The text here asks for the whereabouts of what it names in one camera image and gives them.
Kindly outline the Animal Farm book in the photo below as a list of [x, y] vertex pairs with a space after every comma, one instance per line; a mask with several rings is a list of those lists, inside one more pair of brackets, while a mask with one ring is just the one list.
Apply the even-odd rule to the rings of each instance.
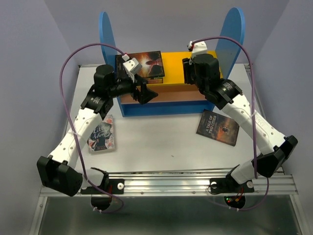
[[163, 78], [147, 78], [148, 84], [162, 84]]

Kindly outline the Three Days to See book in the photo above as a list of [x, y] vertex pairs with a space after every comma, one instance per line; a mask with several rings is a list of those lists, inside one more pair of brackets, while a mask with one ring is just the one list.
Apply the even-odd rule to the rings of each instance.
[[129, 53], [130, 58], [136, 58], [142, 65], [139, 76], [147, 78], [164, 78], [165, 71], [160, 51]]

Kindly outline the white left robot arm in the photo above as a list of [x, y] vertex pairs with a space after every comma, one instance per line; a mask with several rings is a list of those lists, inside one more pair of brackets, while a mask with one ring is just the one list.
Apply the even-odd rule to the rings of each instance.
[[47, 157], [41, 156], [37, 161], [43, 186], [67, 196], [91, 185], [85, 169], [81, 173], [75, 170], [76, 163], [82, 159], [81, 148], [112, 108], [113, 99], [130, 94], [143, 105], [158, 96], [147, 87], [146, 79], [137, 74], [134, 78], [117, 78], [110, 65], [98, 66], [93, 79], [75, 120], [69, 121], [71, 129]]

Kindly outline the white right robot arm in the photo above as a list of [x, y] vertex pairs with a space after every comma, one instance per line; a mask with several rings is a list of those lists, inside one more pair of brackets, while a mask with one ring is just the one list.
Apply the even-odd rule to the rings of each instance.
[[270, 178], [290, 157], [298, 139], [285, 136], [269, 124], [249, 102], [239, 86], [220, 77], [219, 61], [211, 54], [182, 60], [184, 82], [196, 85], [199, 92], [219, 110], [234, 119], [251, 137], [260, 154], [233, 168], [225, 179], [226, 188], [236, 191], [258, 175]]

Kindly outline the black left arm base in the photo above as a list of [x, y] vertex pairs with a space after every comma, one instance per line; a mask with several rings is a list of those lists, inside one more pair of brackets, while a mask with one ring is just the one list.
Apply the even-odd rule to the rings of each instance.
[[124, 207], [123, 200], [118, 197], [124, 193], [125, 180], [111, 179], [109, 173], [92, 167], [87, 170], [88, 179], [83, 179], [81, 194], [91, 194], [92, 210], [98, 213], [114, 213]]

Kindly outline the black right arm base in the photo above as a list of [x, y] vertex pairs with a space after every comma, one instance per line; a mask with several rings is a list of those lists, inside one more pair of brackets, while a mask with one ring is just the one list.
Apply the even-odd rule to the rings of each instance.
[[211, 178], [207, 191], [212, 195], [226, 194], [224, 201], [229, 209], [240, 211], [244, 208], [246, 203], [245, 193], [254, 193], [254, 184], [252, 180], [247, 180], [242, 184], [238, 184], [231, 173], [237, 169], [234, 167], [225, 177]]

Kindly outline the A Tale of Two Cities book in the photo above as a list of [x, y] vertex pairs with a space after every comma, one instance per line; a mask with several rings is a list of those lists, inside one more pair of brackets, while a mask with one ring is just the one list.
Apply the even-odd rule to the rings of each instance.
[[235, 120], [209, 110], [204, 110], [196, 133], [212, 140], [235, 146], [239, 128]]

